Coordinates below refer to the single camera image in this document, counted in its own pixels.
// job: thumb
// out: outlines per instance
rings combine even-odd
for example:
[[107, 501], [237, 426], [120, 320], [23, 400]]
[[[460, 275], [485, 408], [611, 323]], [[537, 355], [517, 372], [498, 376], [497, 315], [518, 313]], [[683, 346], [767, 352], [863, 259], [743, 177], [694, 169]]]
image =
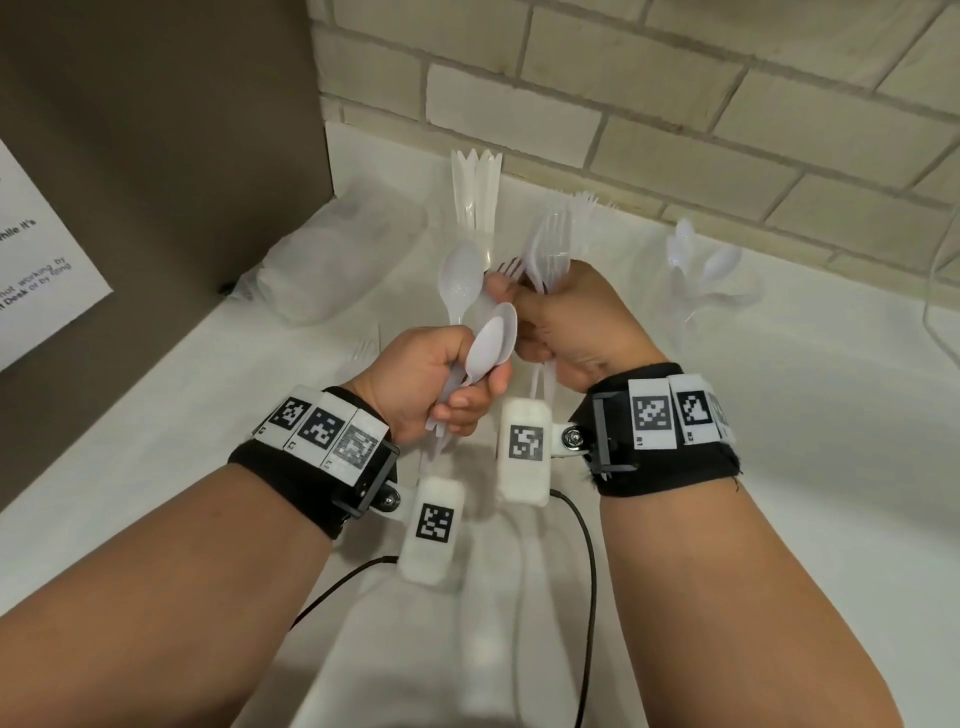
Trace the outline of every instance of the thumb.
[[524, 288], [502, 273], [490, 273], [484, 283], [487, 293], [497, 303], [512, 303], [516, 316], [535, 327], [543, 325], [546, 296]]

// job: person's left hand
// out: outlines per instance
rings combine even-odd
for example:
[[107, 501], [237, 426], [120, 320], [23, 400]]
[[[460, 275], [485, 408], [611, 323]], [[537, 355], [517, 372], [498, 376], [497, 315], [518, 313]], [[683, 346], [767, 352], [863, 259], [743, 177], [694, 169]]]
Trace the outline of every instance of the person's left hand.
[[398, 445], [423, 435], [428, 417], [446, 423], [455, 435], [470, 435], [493, 398], [507, 391], [513, 372], [507, 361], [479, 382], [456, 390], [447, 404], [434, 405], [450, 365], [465, 364], [472, 343], [473, 332], [467, 327], [410, 328], [343, 386], [387, 421]]

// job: hand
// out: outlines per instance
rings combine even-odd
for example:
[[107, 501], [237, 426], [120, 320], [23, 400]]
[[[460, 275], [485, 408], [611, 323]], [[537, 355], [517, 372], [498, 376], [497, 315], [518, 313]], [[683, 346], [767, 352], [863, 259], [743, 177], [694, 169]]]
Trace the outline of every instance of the hand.
[[581, 260], [571, 261], [569, 273], [546, 295], [499, 273], [487, 276], [485, 285], [497, 303], [516, 308], [520, 358], [541, 363], [556, 357], [557, 380], [577, 392], [667, 361], [613, 287]]
[[410, 328], [344, 387], [387, 421], [397, 445], [422, 436], [428, 417], [446, 423], [447, 431], [455, 435], [470, 435], [493, 398], [507, 391], [513, 371], [508, 361], [480, 381], [456, 390], [447, 404], [434, 405], [450, 365], [465, 364], [472, 343], [473, 332], [467, 327]]

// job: person's right hand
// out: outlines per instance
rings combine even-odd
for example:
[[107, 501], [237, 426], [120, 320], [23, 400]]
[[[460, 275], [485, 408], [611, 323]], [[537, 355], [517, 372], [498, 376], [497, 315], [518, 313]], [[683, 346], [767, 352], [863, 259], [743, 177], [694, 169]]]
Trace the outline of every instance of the person's right hand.
[[616, 291], [581, 260], [556, 289], [542, 295], [491, 273], [487, 292], [497, 303], [509, 301], [520, 319], [516, 353], [541, 363], [557, 358], [557, 380], [577, 392], [608, 376], [667, 359], [643, 330]]

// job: wrist strap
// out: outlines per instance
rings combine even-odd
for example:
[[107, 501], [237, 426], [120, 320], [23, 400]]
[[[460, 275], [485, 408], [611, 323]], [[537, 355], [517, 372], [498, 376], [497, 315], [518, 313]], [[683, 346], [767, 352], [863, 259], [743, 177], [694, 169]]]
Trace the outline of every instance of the wrist strap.
[[349, 390], [300, 386], [228, 462], [258, 475], [336, 539], [349, 517], [379, 504], [389, 477], [396, 482], [399, 450], [389, 436], [376, 410]]
[[[679, 385], [691, 380], [702, 383], [703, 392], [679, 398], [686, 388]], [[632, 397], [632, 391], [656, 395]], [[710, 438], [691, 425], [697, 422], [696, 412], [681, 416], [681, 408], [691, 406], [706, 408], [704, 422], [716, 427], [713, 441], [704, 442]], [[639, 418], [647, 422], [640, 425]], [[740, 473], [739, 458], [725, 441], [732, 434], [716, 397], [700, 377], [684, 376], [677, 364], [654, 364], [604, 379], [588, 390], [570, 419], [591, 440], [585, 459], [602, 496], [649, 495]]]

